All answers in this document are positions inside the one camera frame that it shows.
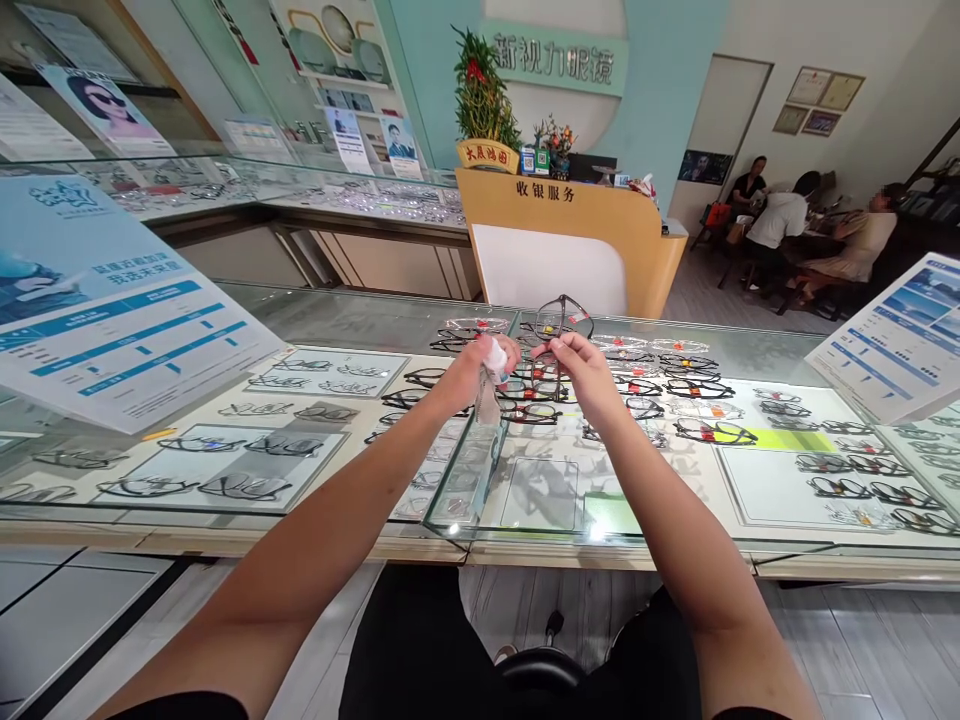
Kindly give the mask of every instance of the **display counter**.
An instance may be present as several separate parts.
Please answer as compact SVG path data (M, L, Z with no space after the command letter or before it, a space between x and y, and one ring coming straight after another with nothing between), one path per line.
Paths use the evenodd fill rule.
M465 319L532 342L532 313L513 308L221 287L297 349L138 438L6 400L0 540L242 555L403 412L384 395L442 372ZM638 422L759 575L960 578L960 412L869 425L803 362L820 336L594 322ZM513 379L520 398L527 370ZM373 555L652 569L603 445L563 387L560 402L503 398L499 425L448 423ZM555 423L516 422L516 405L534 403Z

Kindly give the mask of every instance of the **shelf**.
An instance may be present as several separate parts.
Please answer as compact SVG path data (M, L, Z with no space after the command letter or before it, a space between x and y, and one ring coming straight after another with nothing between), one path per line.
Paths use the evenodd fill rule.
M326 110L328 107L330 107L329 105L321 105L320 103L314 103L313 106L317 108L317 110ZM350 108L334 108L334 110L350 110ZM357 117L370 117L370 118L374 118L375 120L379 120L382 117L394 117L393 115L380 115L379 113L368 113L364 110L350 110L350 112L352 112Z
M376 83L373 80L354 80L353 78L342 78L337 75L323 75L321 73L315 73L313 70L301 70L300 75L303 77L311 77L316 80L321 80L323 82L337 83L339 85L355 85L356 87L365 87L370 90L392 90L389 85L384 83Z

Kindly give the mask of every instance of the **poster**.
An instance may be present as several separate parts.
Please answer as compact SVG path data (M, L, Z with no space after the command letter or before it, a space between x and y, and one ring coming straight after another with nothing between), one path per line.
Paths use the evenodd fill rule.
M410 121L406 118L381 117L380 126L383 128L390 165L396 176L404 180L423 180Z
M100 72L37 65L50 87L121 157L176 155L130 98Z
M927 253L806 360L884 425L944 407L960 392L960 261Z
M113 50L76 15L17 3L41 35L75 67L101 72L120 82L140 83Z
M687 150L683 154L680 175L677 179L707 185L723 185L732 162L733 155Z
M0 155L13 162L93 160L86 145L0 75Z
M340 159L348 172L373 175L367 151L363 146L363 136L357 125L357 116L350 110L325 108L327 123L333 131L333 138L340 152Z
M87 180L0 178L0 382L139 432L284 347Z

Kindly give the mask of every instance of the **glass countertop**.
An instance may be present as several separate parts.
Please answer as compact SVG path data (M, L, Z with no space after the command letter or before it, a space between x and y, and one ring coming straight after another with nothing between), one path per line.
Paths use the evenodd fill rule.
M162 526L170 532L196 527L266 530L362 451L368 438L386 430L384 418L402 412L385 405L383 393L414 389L418 386L405 377L410 372L442 370L451 362L456 348L436 344L439 330L464 326L472 319L503 327L521 344L530 344L535 323L533 313L518 308L350 291L219 285L283 340L299 346L291 356L294 360L271 360L249 378L145 433L149 438L175 429L160 439L120 436L21 399L6 399L0 404L4 518ZM460 322L448 322L455 319ZM594 338L606 343L611 366L621 376L625 402L648 416L638 423L663 444L664 457L743 553L763 562L831 554L960 559L960 533L952 524L960 521L960 465L954 473L951 464L960 463L960 427L954 429L960 425L960 412L945 410L938 416L946 420L917 423L915 434L906 437L902 429L874 428L804 363L803 357L822 341L821 336L630 318L593 320ZM340 366L383 365L387 379L360 383L377 385L365 397L290 389L296 378L312 387L313 379L304 379L304 373L311 363L324 359L332 360L330 367L337 372ZM698 368L700 375L689 374ZM676 390L678 379L693 378L707 383L703 387L709 390L713 381L703 374L710 372L721 376L716 382L726 388L722 397L711 398L706 392L697 398L668 389ZM532 376L519 381L531 383ZM531 385L521 393L533 394L521 394L518 403L552 406L555 424L519 424L506 419L515 415L505 412L505 419L496 425L481 425L467 417L446 428L425 461L433 464L421 468L404 498L406 504L398 504L384 534L439 536L461 547L474 541L550 545L574 554L583 546L642 548L642 530L602 443L584 433L572 388L561 387L565 397L557 398L556 391L539 396L541 391L534 393ZM509 405L501 403L504 408ZM784 403L803 412L791 414ZM318 414L348 420L304 422ZM697 423L692 434L691 420ZM708 438L703 423L712 428L714 439L718 434L730 437L734 431L727 426L732 424L741 429L741 440L753 441L704 442ZM304 447L319 437L325 449L311 450L305 465L293 463L271 471L271 477L287 477L291 486L277 491L275 501L230 498L224 504L205 498L204 504L190 504L175 497L130 502L105 498L97 490L132 477L133 471L151 476L172 472L164 465L169 464L171 450L177 449L166 447L170 442L216 436L217 442L246 447L272 443L269 438L275 439L277 433L284 443L300 442ZM80 461L106 459L106 465L64 467L49 462L69 456L73 460L67 462L76 463L79 451ZM213 471L229 474L227 466ZM22 496L11 497L17 484L66 487L75 494L58 499L54 492L23 502ZM932 520L931 513L938 519ZM896 521L898 515L908 522Z

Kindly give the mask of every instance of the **woman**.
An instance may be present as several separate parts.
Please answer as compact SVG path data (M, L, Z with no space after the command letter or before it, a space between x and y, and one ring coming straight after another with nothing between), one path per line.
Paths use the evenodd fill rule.
M483 336L464 348L426 397L253 547L94 720L261 720L443 424L475 401L495 341L511 372L512 340ZM357 630L341 720L821 717L740 552L633 419L603 353L576 333L531 354L546 353L603 439L669 594L661 588L610 660L557 698L507 687L464 615L457 568L390 563Z
M750 210L750 203L758 190L766 192L767 183L763 179L763 169L767 166L765 155L759 156L750 166L750 172L737 178L733 184L733 190L727 196L727 204L733 206L733 215L747 214Z
M903 183L884 185L870 200L866 212L855 210L847 213L833 229L833 239L844 243L839 255L806 260L799 266L850 282L869 282L873 263L887 246L887 240L897 226L894 211L903 202L906 190L907 186ZM809 302L817 290L828 284L816 277L811 278L804 287L804 300Z
M110 129L106 132L109 137L160 137L153 126L137 122L127 110L127 101L118 98L103 85L79 75L68 78L67 85L87 112L110 122Z

